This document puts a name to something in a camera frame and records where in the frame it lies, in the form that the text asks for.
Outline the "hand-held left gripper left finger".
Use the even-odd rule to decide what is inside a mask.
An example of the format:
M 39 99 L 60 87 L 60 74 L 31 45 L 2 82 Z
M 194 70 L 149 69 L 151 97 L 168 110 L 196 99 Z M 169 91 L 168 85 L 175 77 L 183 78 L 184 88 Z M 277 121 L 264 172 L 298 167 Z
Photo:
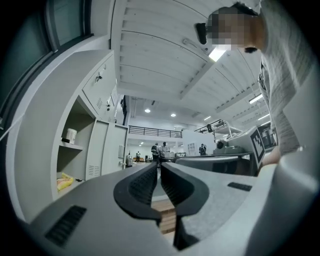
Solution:
M 161 213 L 151 207 L 157 182 L 157 164 L 151 163 L 119 181 L 113 190 L 114 200 L 135 219 L 159 221 Z

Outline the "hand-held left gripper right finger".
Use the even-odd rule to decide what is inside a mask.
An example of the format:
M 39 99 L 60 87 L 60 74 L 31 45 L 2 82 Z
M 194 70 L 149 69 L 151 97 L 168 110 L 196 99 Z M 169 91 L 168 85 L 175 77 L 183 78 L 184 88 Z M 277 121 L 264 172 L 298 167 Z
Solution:
M 199 241 L 186 232 L 182 218 L 197 214 L 208 200 L 210 190 L 203 181 L 170 162 L 161 164 L 160 178 L 161 186 L 176 213 L 173 246 L 181 251 Z

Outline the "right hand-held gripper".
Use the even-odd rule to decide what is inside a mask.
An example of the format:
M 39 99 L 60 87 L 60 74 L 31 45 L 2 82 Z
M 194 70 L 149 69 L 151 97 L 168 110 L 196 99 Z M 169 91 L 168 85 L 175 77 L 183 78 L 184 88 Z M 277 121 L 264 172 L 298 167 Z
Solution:
M 174 163 L 209 172 L 246 175 L 247 160 L 241 157 L 249 155 L 249 173 L 257 176 L 265 156 L 265 146 L 258 128 L 253 126 L 226 140 L 219 140 L 213 155 L 176 157 Z

